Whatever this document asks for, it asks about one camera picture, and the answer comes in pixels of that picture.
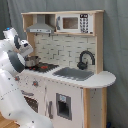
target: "microwave window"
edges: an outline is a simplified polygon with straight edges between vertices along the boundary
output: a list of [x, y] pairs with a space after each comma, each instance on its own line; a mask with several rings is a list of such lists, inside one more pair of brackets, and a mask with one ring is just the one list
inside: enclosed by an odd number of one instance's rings
[[63, 18], [63, 29], [78, 29], [78, 18]]

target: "pot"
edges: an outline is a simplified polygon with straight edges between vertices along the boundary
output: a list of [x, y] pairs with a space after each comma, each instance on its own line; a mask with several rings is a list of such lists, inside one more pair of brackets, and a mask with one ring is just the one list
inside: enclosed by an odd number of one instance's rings
[[39, 64], [40, 58], [38, 56], [30, 56], [25, 58], [25, 66], [26, 67], [33, 67]]

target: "microwave door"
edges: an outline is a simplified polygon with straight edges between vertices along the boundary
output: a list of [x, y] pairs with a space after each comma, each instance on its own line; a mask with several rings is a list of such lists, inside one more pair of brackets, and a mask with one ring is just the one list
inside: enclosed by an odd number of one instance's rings
[[79, 14], [63, 14], [57, 19], [57, 32], [80, 33]]

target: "white tile backsplash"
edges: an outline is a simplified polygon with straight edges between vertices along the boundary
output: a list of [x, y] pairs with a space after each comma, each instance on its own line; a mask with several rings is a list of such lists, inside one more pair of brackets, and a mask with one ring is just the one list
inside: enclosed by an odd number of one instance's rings
[[[95, 42], [95, 37], [37, 35], [35, 36], [35, 51], [42, 62], [77, 68], [82, 51], [88, 50], [95, 55]], [[86, 61], [88, 61], [88, 70], [95, 71], [89, 55], [83, 56], [83, 62]]]

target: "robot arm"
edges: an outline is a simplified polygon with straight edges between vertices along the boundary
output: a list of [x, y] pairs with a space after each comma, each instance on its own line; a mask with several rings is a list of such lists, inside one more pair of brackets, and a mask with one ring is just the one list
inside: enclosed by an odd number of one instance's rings
[[20, 41], [14, 28], [7, 29], [6, 39], [0, 41], [0, 112], [6, 119], [15, 120], [20, 128], [53, 128], [49, 118], [31, 109], [14, 80], [24, 70], [23, 57], [33, 49], [26, 40]]
[[14, 28], [5, 29], [4, 36], [11, 44], [13, 50], [19, 52], [21, 56], [25, 57], [33, 52], [33, 48], [27, 40], [20, 41], [20, 38]]

